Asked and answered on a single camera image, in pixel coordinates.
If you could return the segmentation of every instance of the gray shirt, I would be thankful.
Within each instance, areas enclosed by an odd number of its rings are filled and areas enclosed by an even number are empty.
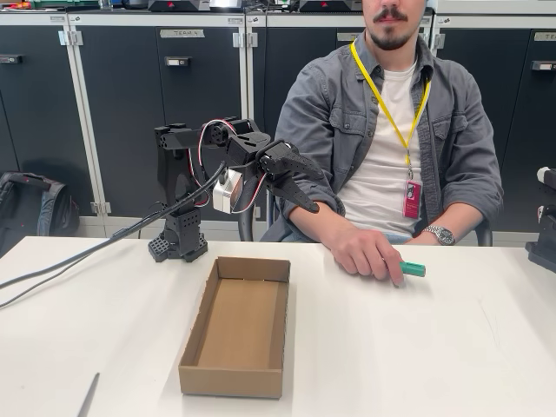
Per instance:
[[[364,34],[355,47],[377,89],[384,70],[367,49]],[[431,80],[427,108],[417,126],[424,207],[421,231],[452,203],[477,208],[491,222],[502,206],[500,169],[493,127],[483,109],[477,83],[461,65],[433,56],[417,42],[417,68],[411,83],[419,107],[425,80]],[[309,198],[345,215],[337,193],[359,168],[370,149],[379,114],[378,100],[357,67],[349,46],[314,60],[301,70],[282,107],[275,139],[293,143],[324,172],[314,180],[296,175]],[[308,238],[288,220],[295,208],[279,200],[280,217],[263,236],[266,242]]]

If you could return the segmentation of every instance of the hand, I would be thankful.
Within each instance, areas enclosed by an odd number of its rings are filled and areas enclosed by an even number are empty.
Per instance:
[[[374,275],[377,280],[390,277],[395,285],[403,282],[401,255],[381,232],[353,226],[323,243],[349,274]]]

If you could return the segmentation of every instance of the robotic arm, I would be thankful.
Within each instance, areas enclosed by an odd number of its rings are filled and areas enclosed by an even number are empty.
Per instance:
[[[272,141],[252,120],[212,121],[199,129],[189,129],[185,124],[171,124],[156,128],[155,137],[158,145],[158,181],[165,189],[168,204],[187,197],[208,178],[202,165],[201,149],[223,148],[227,168],[212,188],[215,209],[229,214],[241,213],[254,203],[260,189],[267,189],[307,211],[319,211],[319,206],[299,189],[293,175],[299,172],[322,178],[321,169],[301,156],[292,144],[283,140]],[[201,180],[195,174],[193,154],[198,156]],[[238,202],[246,200],[241,198],[243,185],[254,182],[258,185],[255,193],[248,196],[248,206],[234,211]],[[251,192],[251,189],[246,187],[245,192]],[[206,203],[202,199],[166,217],[163,232],[149,243],[149,252],[156,261],[168,258],[193,261],[207,251],[207,243],[199,232],[199,206]]]
[[[556,195],[556,169],[539,169],[537,179],[544,184],[547,194]],[[537,216],[539,239],[525,246],[529,252],[529,261],[556,272],[556,206],[540,206]]]

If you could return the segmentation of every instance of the green object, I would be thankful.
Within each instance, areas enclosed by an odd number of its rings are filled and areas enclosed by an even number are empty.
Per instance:
[[[401,272],[408,275],[425,276],[425,265],[411,262],[400,262]]]

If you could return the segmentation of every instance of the wristwatch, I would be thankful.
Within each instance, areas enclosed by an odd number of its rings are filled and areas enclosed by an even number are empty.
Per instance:
[[[453,246],[455,244],[453,234],[447,228],[442,228],[441,226],[427,226],[423,229],[423,232],[434,233],[442,246]]]

